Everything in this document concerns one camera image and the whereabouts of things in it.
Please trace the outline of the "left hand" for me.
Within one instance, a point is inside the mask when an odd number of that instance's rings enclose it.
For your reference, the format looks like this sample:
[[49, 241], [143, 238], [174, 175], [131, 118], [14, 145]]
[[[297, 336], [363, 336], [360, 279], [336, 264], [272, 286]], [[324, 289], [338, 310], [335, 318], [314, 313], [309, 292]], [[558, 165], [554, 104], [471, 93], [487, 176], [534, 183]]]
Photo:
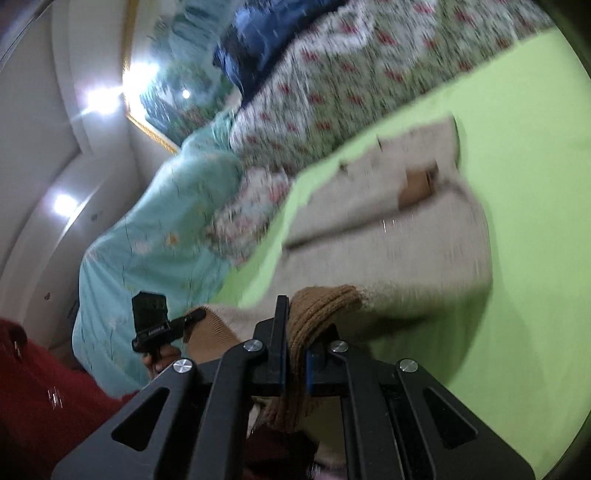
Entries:
[[155, 356], [143, 354], [141, 362], [147, 369], [150, 380], [155, 379], [170, 364], [181, 358], [181, 351], [173, 345], [167, 344], [160, 348]]

